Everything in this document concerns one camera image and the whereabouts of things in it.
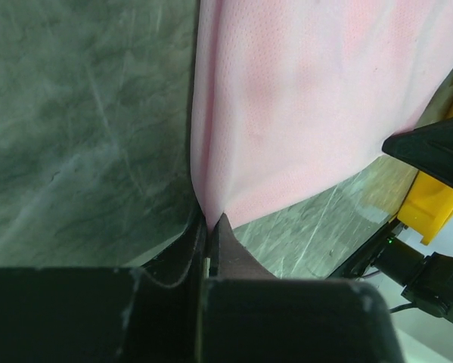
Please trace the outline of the pink t shirt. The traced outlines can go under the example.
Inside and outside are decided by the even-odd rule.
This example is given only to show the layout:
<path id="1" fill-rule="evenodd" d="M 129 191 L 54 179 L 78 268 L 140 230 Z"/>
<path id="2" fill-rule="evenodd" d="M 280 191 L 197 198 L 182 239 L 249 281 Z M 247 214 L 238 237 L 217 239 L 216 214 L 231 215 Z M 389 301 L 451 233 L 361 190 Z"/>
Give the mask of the pink t shirt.
<path id="1" fill-rule="evenodd" d="M 453 1 L 203 1 L 191 177 L 209 228 L 362 171 L 453 69 Z"/>

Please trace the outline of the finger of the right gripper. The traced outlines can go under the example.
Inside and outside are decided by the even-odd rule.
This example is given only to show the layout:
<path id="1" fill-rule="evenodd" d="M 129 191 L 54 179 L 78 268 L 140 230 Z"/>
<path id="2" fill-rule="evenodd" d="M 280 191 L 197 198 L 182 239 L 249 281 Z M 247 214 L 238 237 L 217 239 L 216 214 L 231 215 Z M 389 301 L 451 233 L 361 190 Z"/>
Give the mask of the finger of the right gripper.
<path id="1" fill-rule="evenodd" d="M 453 117 L 393 135 L 383 152 L 453 188 Z"/>

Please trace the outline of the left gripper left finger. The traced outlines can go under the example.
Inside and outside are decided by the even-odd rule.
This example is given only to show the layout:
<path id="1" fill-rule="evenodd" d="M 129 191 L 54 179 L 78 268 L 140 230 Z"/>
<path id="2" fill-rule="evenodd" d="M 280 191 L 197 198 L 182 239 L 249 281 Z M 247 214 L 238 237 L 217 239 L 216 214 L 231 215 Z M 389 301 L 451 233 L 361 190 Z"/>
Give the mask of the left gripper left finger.
<path id="1" fill-rule="evenodd" d="M 0 362 L 191 362 L 206 223 L 137 267 L 0 268 Z"/>

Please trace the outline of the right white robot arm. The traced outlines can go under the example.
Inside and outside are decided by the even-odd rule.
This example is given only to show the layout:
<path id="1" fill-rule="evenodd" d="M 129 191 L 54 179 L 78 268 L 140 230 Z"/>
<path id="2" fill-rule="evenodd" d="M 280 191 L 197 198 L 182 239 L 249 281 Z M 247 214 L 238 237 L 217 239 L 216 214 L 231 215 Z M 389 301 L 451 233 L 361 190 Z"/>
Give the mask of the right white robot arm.
<path id="1" fill-rule="evenodd" d="M 441 183 L 441 188 L 420 190 L 420 208 L 441 208 L 453 191 L 453 117 L 386 139 L 385 154 L 407 163 Z M 396 216 L 386 223 L 334 272 L 332 278 L 360 278 L 375 267 L 398 285 L 407 303 L 401 310 L 417 308 L 453 324 L 453 257 L 440 253 L 423 256 L 400 241 L 397 228 L 408 221 Z"/>

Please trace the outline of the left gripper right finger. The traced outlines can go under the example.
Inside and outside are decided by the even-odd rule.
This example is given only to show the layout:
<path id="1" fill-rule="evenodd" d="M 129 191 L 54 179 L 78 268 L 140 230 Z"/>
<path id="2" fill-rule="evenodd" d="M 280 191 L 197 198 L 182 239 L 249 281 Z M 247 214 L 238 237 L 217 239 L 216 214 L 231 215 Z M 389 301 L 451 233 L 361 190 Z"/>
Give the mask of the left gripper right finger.
<path id="1" fill-rule="evenodd" d="M 371 285 L 276 278 L 239 243 L 227 216 L 213 229 L 210 257 L 202 361 L 403 361 L 386 303 Z"/>

